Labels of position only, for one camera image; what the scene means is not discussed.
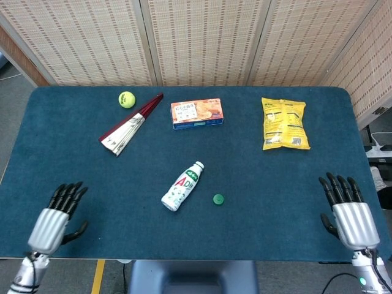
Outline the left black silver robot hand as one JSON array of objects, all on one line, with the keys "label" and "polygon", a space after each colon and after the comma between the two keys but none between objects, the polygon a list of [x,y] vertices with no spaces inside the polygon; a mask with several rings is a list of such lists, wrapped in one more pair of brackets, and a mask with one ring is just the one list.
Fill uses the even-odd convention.
[{"label": "left black silver robot hand", "polygon": [[28,239],[31,252],[39,255],[52,255],[58,248],[84,234],[89,222],[84,221],[80,228],[66,233],[67,224],[88,188],[83,183],[61,184],[51,196],[49,204],[39,214]]}]

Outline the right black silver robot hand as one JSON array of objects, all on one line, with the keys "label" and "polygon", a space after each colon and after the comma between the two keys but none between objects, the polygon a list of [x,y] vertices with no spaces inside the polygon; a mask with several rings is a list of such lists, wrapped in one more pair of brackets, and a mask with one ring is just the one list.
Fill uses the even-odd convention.
[{"label": "right black silver robot hand", "polygon": [[328,233],[336,237],[346,248],[353,251],[376,249],[380,237],[369,205],[364,201],[360,188],[351,178],[334,176],[319,177],[325,197],[333,213],[332,224],[325,213],[320,218]]}]

